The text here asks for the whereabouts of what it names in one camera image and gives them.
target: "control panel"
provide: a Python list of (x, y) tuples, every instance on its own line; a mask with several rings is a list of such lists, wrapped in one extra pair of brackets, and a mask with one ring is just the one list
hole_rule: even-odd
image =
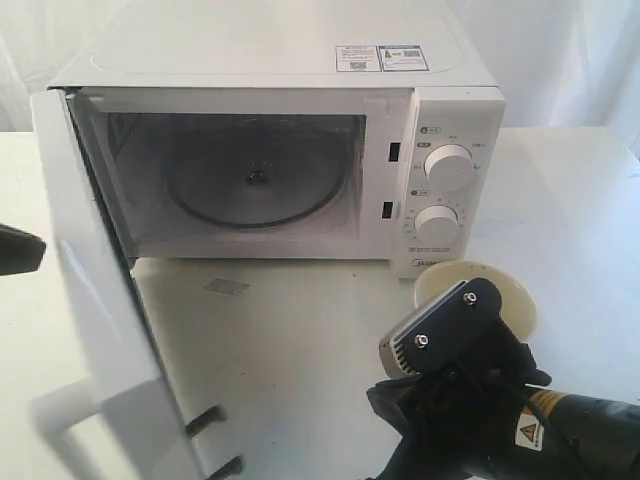
[(504, 100), (495, 87), (424, 88), (411, 108), (392, 260), (403, 278), (464, 255)]

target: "metal screw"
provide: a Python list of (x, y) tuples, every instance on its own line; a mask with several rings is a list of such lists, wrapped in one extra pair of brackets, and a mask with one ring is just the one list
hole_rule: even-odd
[(426, 335), (416, 335), (413, 342), (416, 344), (416, 347), (424, 348), (429, 345), (429, 337)]
[(476, 297), (476, 294), (473, 292), (467, 292), (462, 295), (462, 301), (467, 305), (475, 305), (477, 300), (478, 297)]

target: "white table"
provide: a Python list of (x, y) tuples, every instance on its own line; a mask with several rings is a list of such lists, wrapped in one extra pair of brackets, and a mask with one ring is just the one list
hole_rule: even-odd
[[(0, 158), (0, 221), (50, 239), (33, 137), (0, 135)], [(467, 258), (531, 290), (539, 319), (530, 343), (556, 389), (640, 400), (638, 209), (640, 165), (608, 130), (501, 133)], [(384, 262), (142, 260), (134, 276), (185, 420), (212, 403), (229, 412), (227, 424), (196, 441), (219, 454), (207, 470), (245, 453), (244, 478), (257, 466), (283, 479), (378, 472), (397, 436), (364, 392), (383, 378), (379, 337), (412, 308), (411, 284)], [(215, 279), (249, 287), (219, 294), (205, 288)], [(0, 282), (0, 372), (11, 386), (0, 438), (13, 446), (2, 449), (0, 476), (67, 478), (25, 413), (33, 396), (86, 375), (54, 255), (39, 273)], [(110, 463), (118, 453), (104, 429), (82, 428), (109, 478), (132, 478), (124, 462)], [(335, 465), (323, 464), (321, 451)]]

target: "barcode sticker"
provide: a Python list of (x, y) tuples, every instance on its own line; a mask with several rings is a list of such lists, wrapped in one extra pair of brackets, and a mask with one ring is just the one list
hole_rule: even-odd
[(380, 45), (385, 72), (425, 72), (429, 70), (420, 45)]
[(349, 45), (336, 47), (338, 72), (380, 72), (378, 47), (375, 45)]

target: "white microwave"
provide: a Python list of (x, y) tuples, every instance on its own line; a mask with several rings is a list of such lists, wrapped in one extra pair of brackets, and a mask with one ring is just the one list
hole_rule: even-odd
[(438, 0), (137, 0), (32, 110), (92, 374), (91, 401), (61, 394), (80, 413), (40, 427), (78, 478), (51, 430), (95, 408), (141, 478), (197, 479), (211, 462), (127, 266), (388, 259), (415, 277), (463, 255), (504, 100)]

